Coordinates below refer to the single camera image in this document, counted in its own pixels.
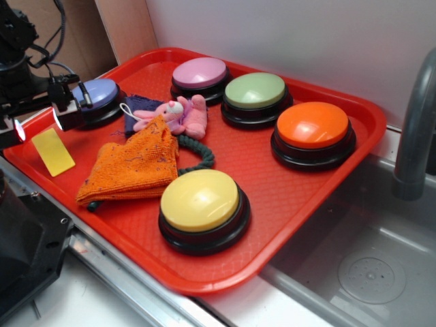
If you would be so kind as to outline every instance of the knit cloth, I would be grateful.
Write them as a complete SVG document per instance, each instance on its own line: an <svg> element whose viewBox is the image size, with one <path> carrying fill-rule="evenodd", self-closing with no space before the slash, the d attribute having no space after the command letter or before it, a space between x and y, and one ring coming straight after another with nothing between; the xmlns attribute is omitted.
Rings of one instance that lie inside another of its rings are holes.
<svg viewBox="0 0 436 327"><path fill-rule="evenodd" d="M111 142L100 148L76 201L86 206L93 201L161 196L177 178L177 157L177 139L157 116L124 145Z"/></svg>

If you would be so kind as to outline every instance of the drain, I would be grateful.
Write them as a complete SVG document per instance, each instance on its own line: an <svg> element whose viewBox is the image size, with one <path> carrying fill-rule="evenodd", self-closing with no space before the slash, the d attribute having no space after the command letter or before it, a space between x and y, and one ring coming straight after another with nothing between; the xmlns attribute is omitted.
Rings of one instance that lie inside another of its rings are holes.
<svg viewBox="0 0 436 327"><path fill-rule="evenodd" d="M396 260L372 249L345 257L339 266L339 282L355 299L379 305L400 296L406 276Z"/></svg>

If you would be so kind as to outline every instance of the dark blue cloth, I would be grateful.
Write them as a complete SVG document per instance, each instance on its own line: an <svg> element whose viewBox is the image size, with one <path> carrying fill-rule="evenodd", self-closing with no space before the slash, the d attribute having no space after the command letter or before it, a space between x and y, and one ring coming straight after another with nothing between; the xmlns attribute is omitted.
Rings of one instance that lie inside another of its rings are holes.
<svg viewBox="0 0 436 327"><path fill-rule="evenodd" d="M155 111L164 102L142 97L140 95L131 95L125 98L125 104L127 104L132 112L135 110L147 110ZM129 138L135 134L134 125L136 123L135 118L130 117L128 114L124 114L124 133L125 137Z"/></svg>

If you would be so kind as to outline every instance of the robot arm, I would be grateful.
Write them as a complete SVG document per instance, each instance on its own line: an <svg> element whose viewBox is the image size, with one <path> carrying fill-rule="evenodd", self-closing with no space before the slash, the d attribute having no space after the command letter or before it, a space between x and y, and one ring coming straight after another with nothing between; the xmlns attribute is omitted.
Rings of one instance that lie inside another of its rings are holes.
<svg viewBox="0 0 436 327"><path fill-rule="evenodd" d="M54 0L63 15L59 0ZM69 89L69 84L80 82L75 74L39 77L30 66L47 66L53 59L45 48L35 45L38 38L35 25L25 14L12 10L6 0L0 0L0 149L23 141L14 120L15 116L27 114L52 106L63 130L84 123L80 104ZM26 50L40 51L43 58L36 64L30 62Z"/></svg>

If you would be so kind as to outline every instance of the plush toy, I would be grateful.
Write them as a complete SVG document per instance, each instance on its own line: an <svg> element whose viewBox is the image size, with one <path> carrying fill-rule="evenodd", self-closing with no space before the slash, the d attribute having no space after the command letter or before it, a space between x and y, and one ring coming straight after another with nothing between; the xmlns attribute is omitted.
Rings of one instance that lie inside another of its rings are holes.
<svg viewBox="0 0 436 327"><path fill-rule="evenodd" d="M177 97L177 101L183 106L182 126L183 132L189 137L201 140L206 135L207 106L202 95L194 95L191 99Z"/></svg>
<svg viewBox="0 0 436 327"><path fill-rule="evenodd" d="M182 134L185 131L185 126L182 125L183 113L182 103L176 101L161 104L155 111L135 110L133 114L140 120L134 125L134 131L144 129L153 118L161 114L173 135Z"/></svg>
<svg viewBox="0 0 436 327"><path fill-rule="evenodd" d="M207 106L202 95L194 95L191 99L177 97L177 101L161 104L155 111L135 110L133 115L138 122L134 131L144 129L151 119L160 114L174 135L185 134L195 140L201 140L206 135Z"/></svg>

